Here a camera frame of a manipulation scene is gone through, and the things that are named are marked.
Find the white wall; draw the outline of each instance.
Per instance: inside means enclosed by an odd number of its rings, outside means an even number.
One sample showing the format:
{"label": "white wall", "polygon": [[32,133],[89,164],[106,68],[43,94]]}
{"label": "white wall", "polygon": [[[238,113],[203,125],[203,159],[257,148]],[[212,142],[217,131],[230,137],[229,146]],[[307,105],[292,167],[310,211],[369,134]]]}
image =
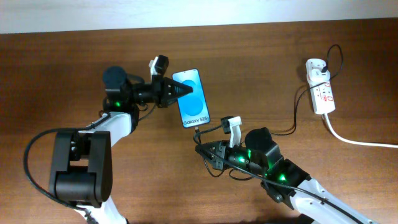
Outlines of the white wall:
{"label": "white wall", "polygon": [[0,33],[398,17],[398,0],[0,0]]}

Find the green light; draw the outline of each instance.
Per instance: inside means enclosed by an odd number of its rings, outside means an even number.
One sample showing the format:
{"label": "green light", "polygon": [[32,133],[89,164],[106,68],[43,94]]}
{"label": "green light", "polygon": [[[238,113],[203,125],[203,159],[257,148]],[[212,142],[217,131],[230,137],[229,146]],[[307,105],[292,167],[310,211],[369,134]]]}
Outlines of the green light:
{"label": "green light", "polygon": [[281,175],[279,176],[279,180],[285,181],[285,180],[286,180],[285,175],[281,174]]}

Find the brown wooden surface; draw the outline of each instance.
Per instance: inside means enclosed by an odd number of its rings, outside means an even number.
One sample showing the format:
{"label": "brown wooden surface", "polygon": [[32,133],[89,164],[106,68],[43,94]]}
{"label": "brown wooden surface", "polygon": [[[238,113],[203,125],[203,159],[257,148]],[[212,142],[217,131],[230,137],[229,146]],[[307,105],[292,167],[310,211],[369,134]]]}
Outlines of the brown wooden surface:
{"label": "brown wooden surface", "polygon": [[[325,58],[331,44],[345,67],[333,80],[337,133],[397,144],[398,20],[295,22],[241,26],[99,30],[0,35],[0,223],[84,223],[27,181],[22,153],[40,131],[85,126],[97,119],[110,65],[149,79],[149,60],[170,59],[167,76],[200,71],[212,122],[240,115],[243,136],[254,128],[291,127],[294,95],[307,85],[305,61]],[[331,70],[339,63],[333,54]],[[132,223],[239,223],[294,217],[258,180],[210,177],[183,129],[177,105],[155,110],[112,148],[113,199]],[[203,141],[227,139],[222,131]],[[54,135],[32,148],[31,171],[47,188]],[[297,132],[274,137],[283,155],[331,193],[381,223],[398,220],[398,150],[354,146],[334,138],[308,95]]]}

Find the power strip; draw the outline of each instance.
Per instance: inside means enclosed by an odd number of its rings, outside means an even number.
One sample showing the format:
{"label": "power strip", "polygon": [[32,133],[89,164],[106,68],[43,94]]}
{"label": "power strip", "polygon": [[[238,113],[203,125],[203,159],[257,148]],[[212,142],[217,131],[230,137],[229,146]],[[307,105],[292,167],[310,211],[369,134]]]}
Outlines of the power strip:
{"label": "power strip", "polygon": [[336,109],[335,99],[331,92],[330,72],[322,72],[326,62],[322,59],[312,58],[307,60],[305,68],[307,69],[307,81],[310,87],[326,82],[318,87],[312,88],[311,97],[313,110],[316,114],[327,114]]}

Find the smartphone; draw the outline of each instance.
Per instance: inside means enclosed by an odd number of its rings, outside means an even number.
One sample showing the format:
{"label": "smartphone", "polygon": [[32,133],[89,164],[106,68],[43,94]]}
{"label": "smartphone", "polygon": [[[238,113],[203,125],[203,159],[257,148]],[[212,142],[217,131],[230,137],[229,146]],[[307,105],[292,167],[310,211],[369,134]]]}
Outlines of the smartphone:
{"label": "smartphone", "polygon": [[172,75],[173,80],[186,84],[193,88],[193,92],[187,94],[178,101],[180,108],[182,126],[190,128],[207,124],[210,122],[210,115],[206,104],[205,93],[201,85],[199,71],[192,69],[184,72],[177,72]]}

